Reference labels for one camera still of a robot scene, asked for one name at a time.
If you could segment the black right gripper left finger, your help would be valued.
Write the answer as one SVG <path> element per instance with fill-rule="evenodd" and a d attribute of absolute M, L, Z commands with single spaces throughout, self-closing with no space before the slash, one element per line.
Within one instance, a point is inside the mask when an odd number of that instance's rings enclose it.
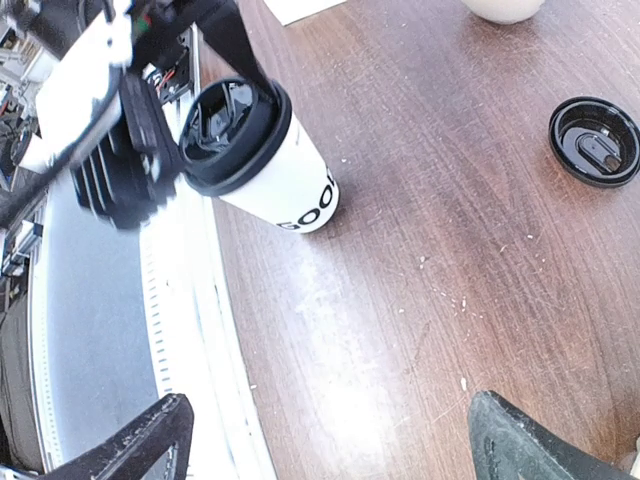
<path fill-rule="evenodd" d="M 167 394 L 102 444 L 45 479 L 141 479 L 169 454 L 167 479 L 187 477 L 194 411 L 184 394 Z"/>

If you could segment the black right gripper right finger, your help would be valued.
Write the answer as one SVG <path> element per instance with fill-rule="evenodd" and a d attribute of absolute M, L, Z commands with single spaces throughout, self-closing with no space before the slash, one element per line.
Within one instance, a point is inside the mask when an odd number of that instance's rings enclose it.
<path fill-rule="evenodd" d="M 494 391 L 473 396 L 467 423 L 478 479 L 632 477 L 565 442 Z"/>

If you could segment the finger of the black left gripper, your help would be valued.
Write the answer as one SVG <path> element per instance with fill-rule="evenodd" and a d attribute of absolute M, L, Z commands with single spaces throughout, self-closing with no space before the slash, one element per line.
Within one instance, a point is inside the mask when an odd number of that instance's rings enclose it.
<path fill-rule="evenodd" d="M 235 72 L 257 87 L 263 95 L 272 95 L 273 86 L 257 60 L 235 1 L 199 1 L 195 21 L 208 46 Z"/>

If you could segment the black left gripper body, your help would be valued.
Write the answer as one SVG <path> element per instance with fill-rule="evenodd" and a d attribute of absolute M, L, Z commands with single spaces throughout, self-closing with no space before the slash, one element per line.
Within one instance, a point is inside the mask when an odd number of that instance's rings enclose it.
<path fill-rule="evenodd" d="M 175 197 L 183 162 L 155 88 L 128 74 L 119 95 L 120 119 L 72 178 L 82 208 L 134 231 Z"/>

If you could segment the white paper coffee cup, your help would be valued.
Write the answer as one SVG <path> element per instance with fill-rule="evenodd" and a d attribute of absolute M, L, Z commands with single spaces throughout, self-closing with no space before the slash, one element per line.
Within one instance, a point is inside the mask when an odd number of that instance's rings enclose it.
<path fill-rule="evenodd" d="M 293 116 L 282 144 L 261 172 L 221 200 L 283 230 L 305 234 L 333 217 L 339 197 L 337 181 Z"/>

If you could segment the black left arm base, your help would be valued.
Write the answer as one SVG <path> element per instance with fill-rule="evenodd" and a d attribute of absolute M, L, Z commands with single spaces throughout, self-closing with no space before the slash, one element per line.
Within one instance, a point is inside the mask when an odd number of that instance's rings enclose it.
<path fill-rule="evenodd" d="M 143 70 L 144 80 L 152 85 L 162 105 L 178 100 L 194 86 L 193 45 L 190 29 L 178 36 L 161 65 L 149 64 Z"/>

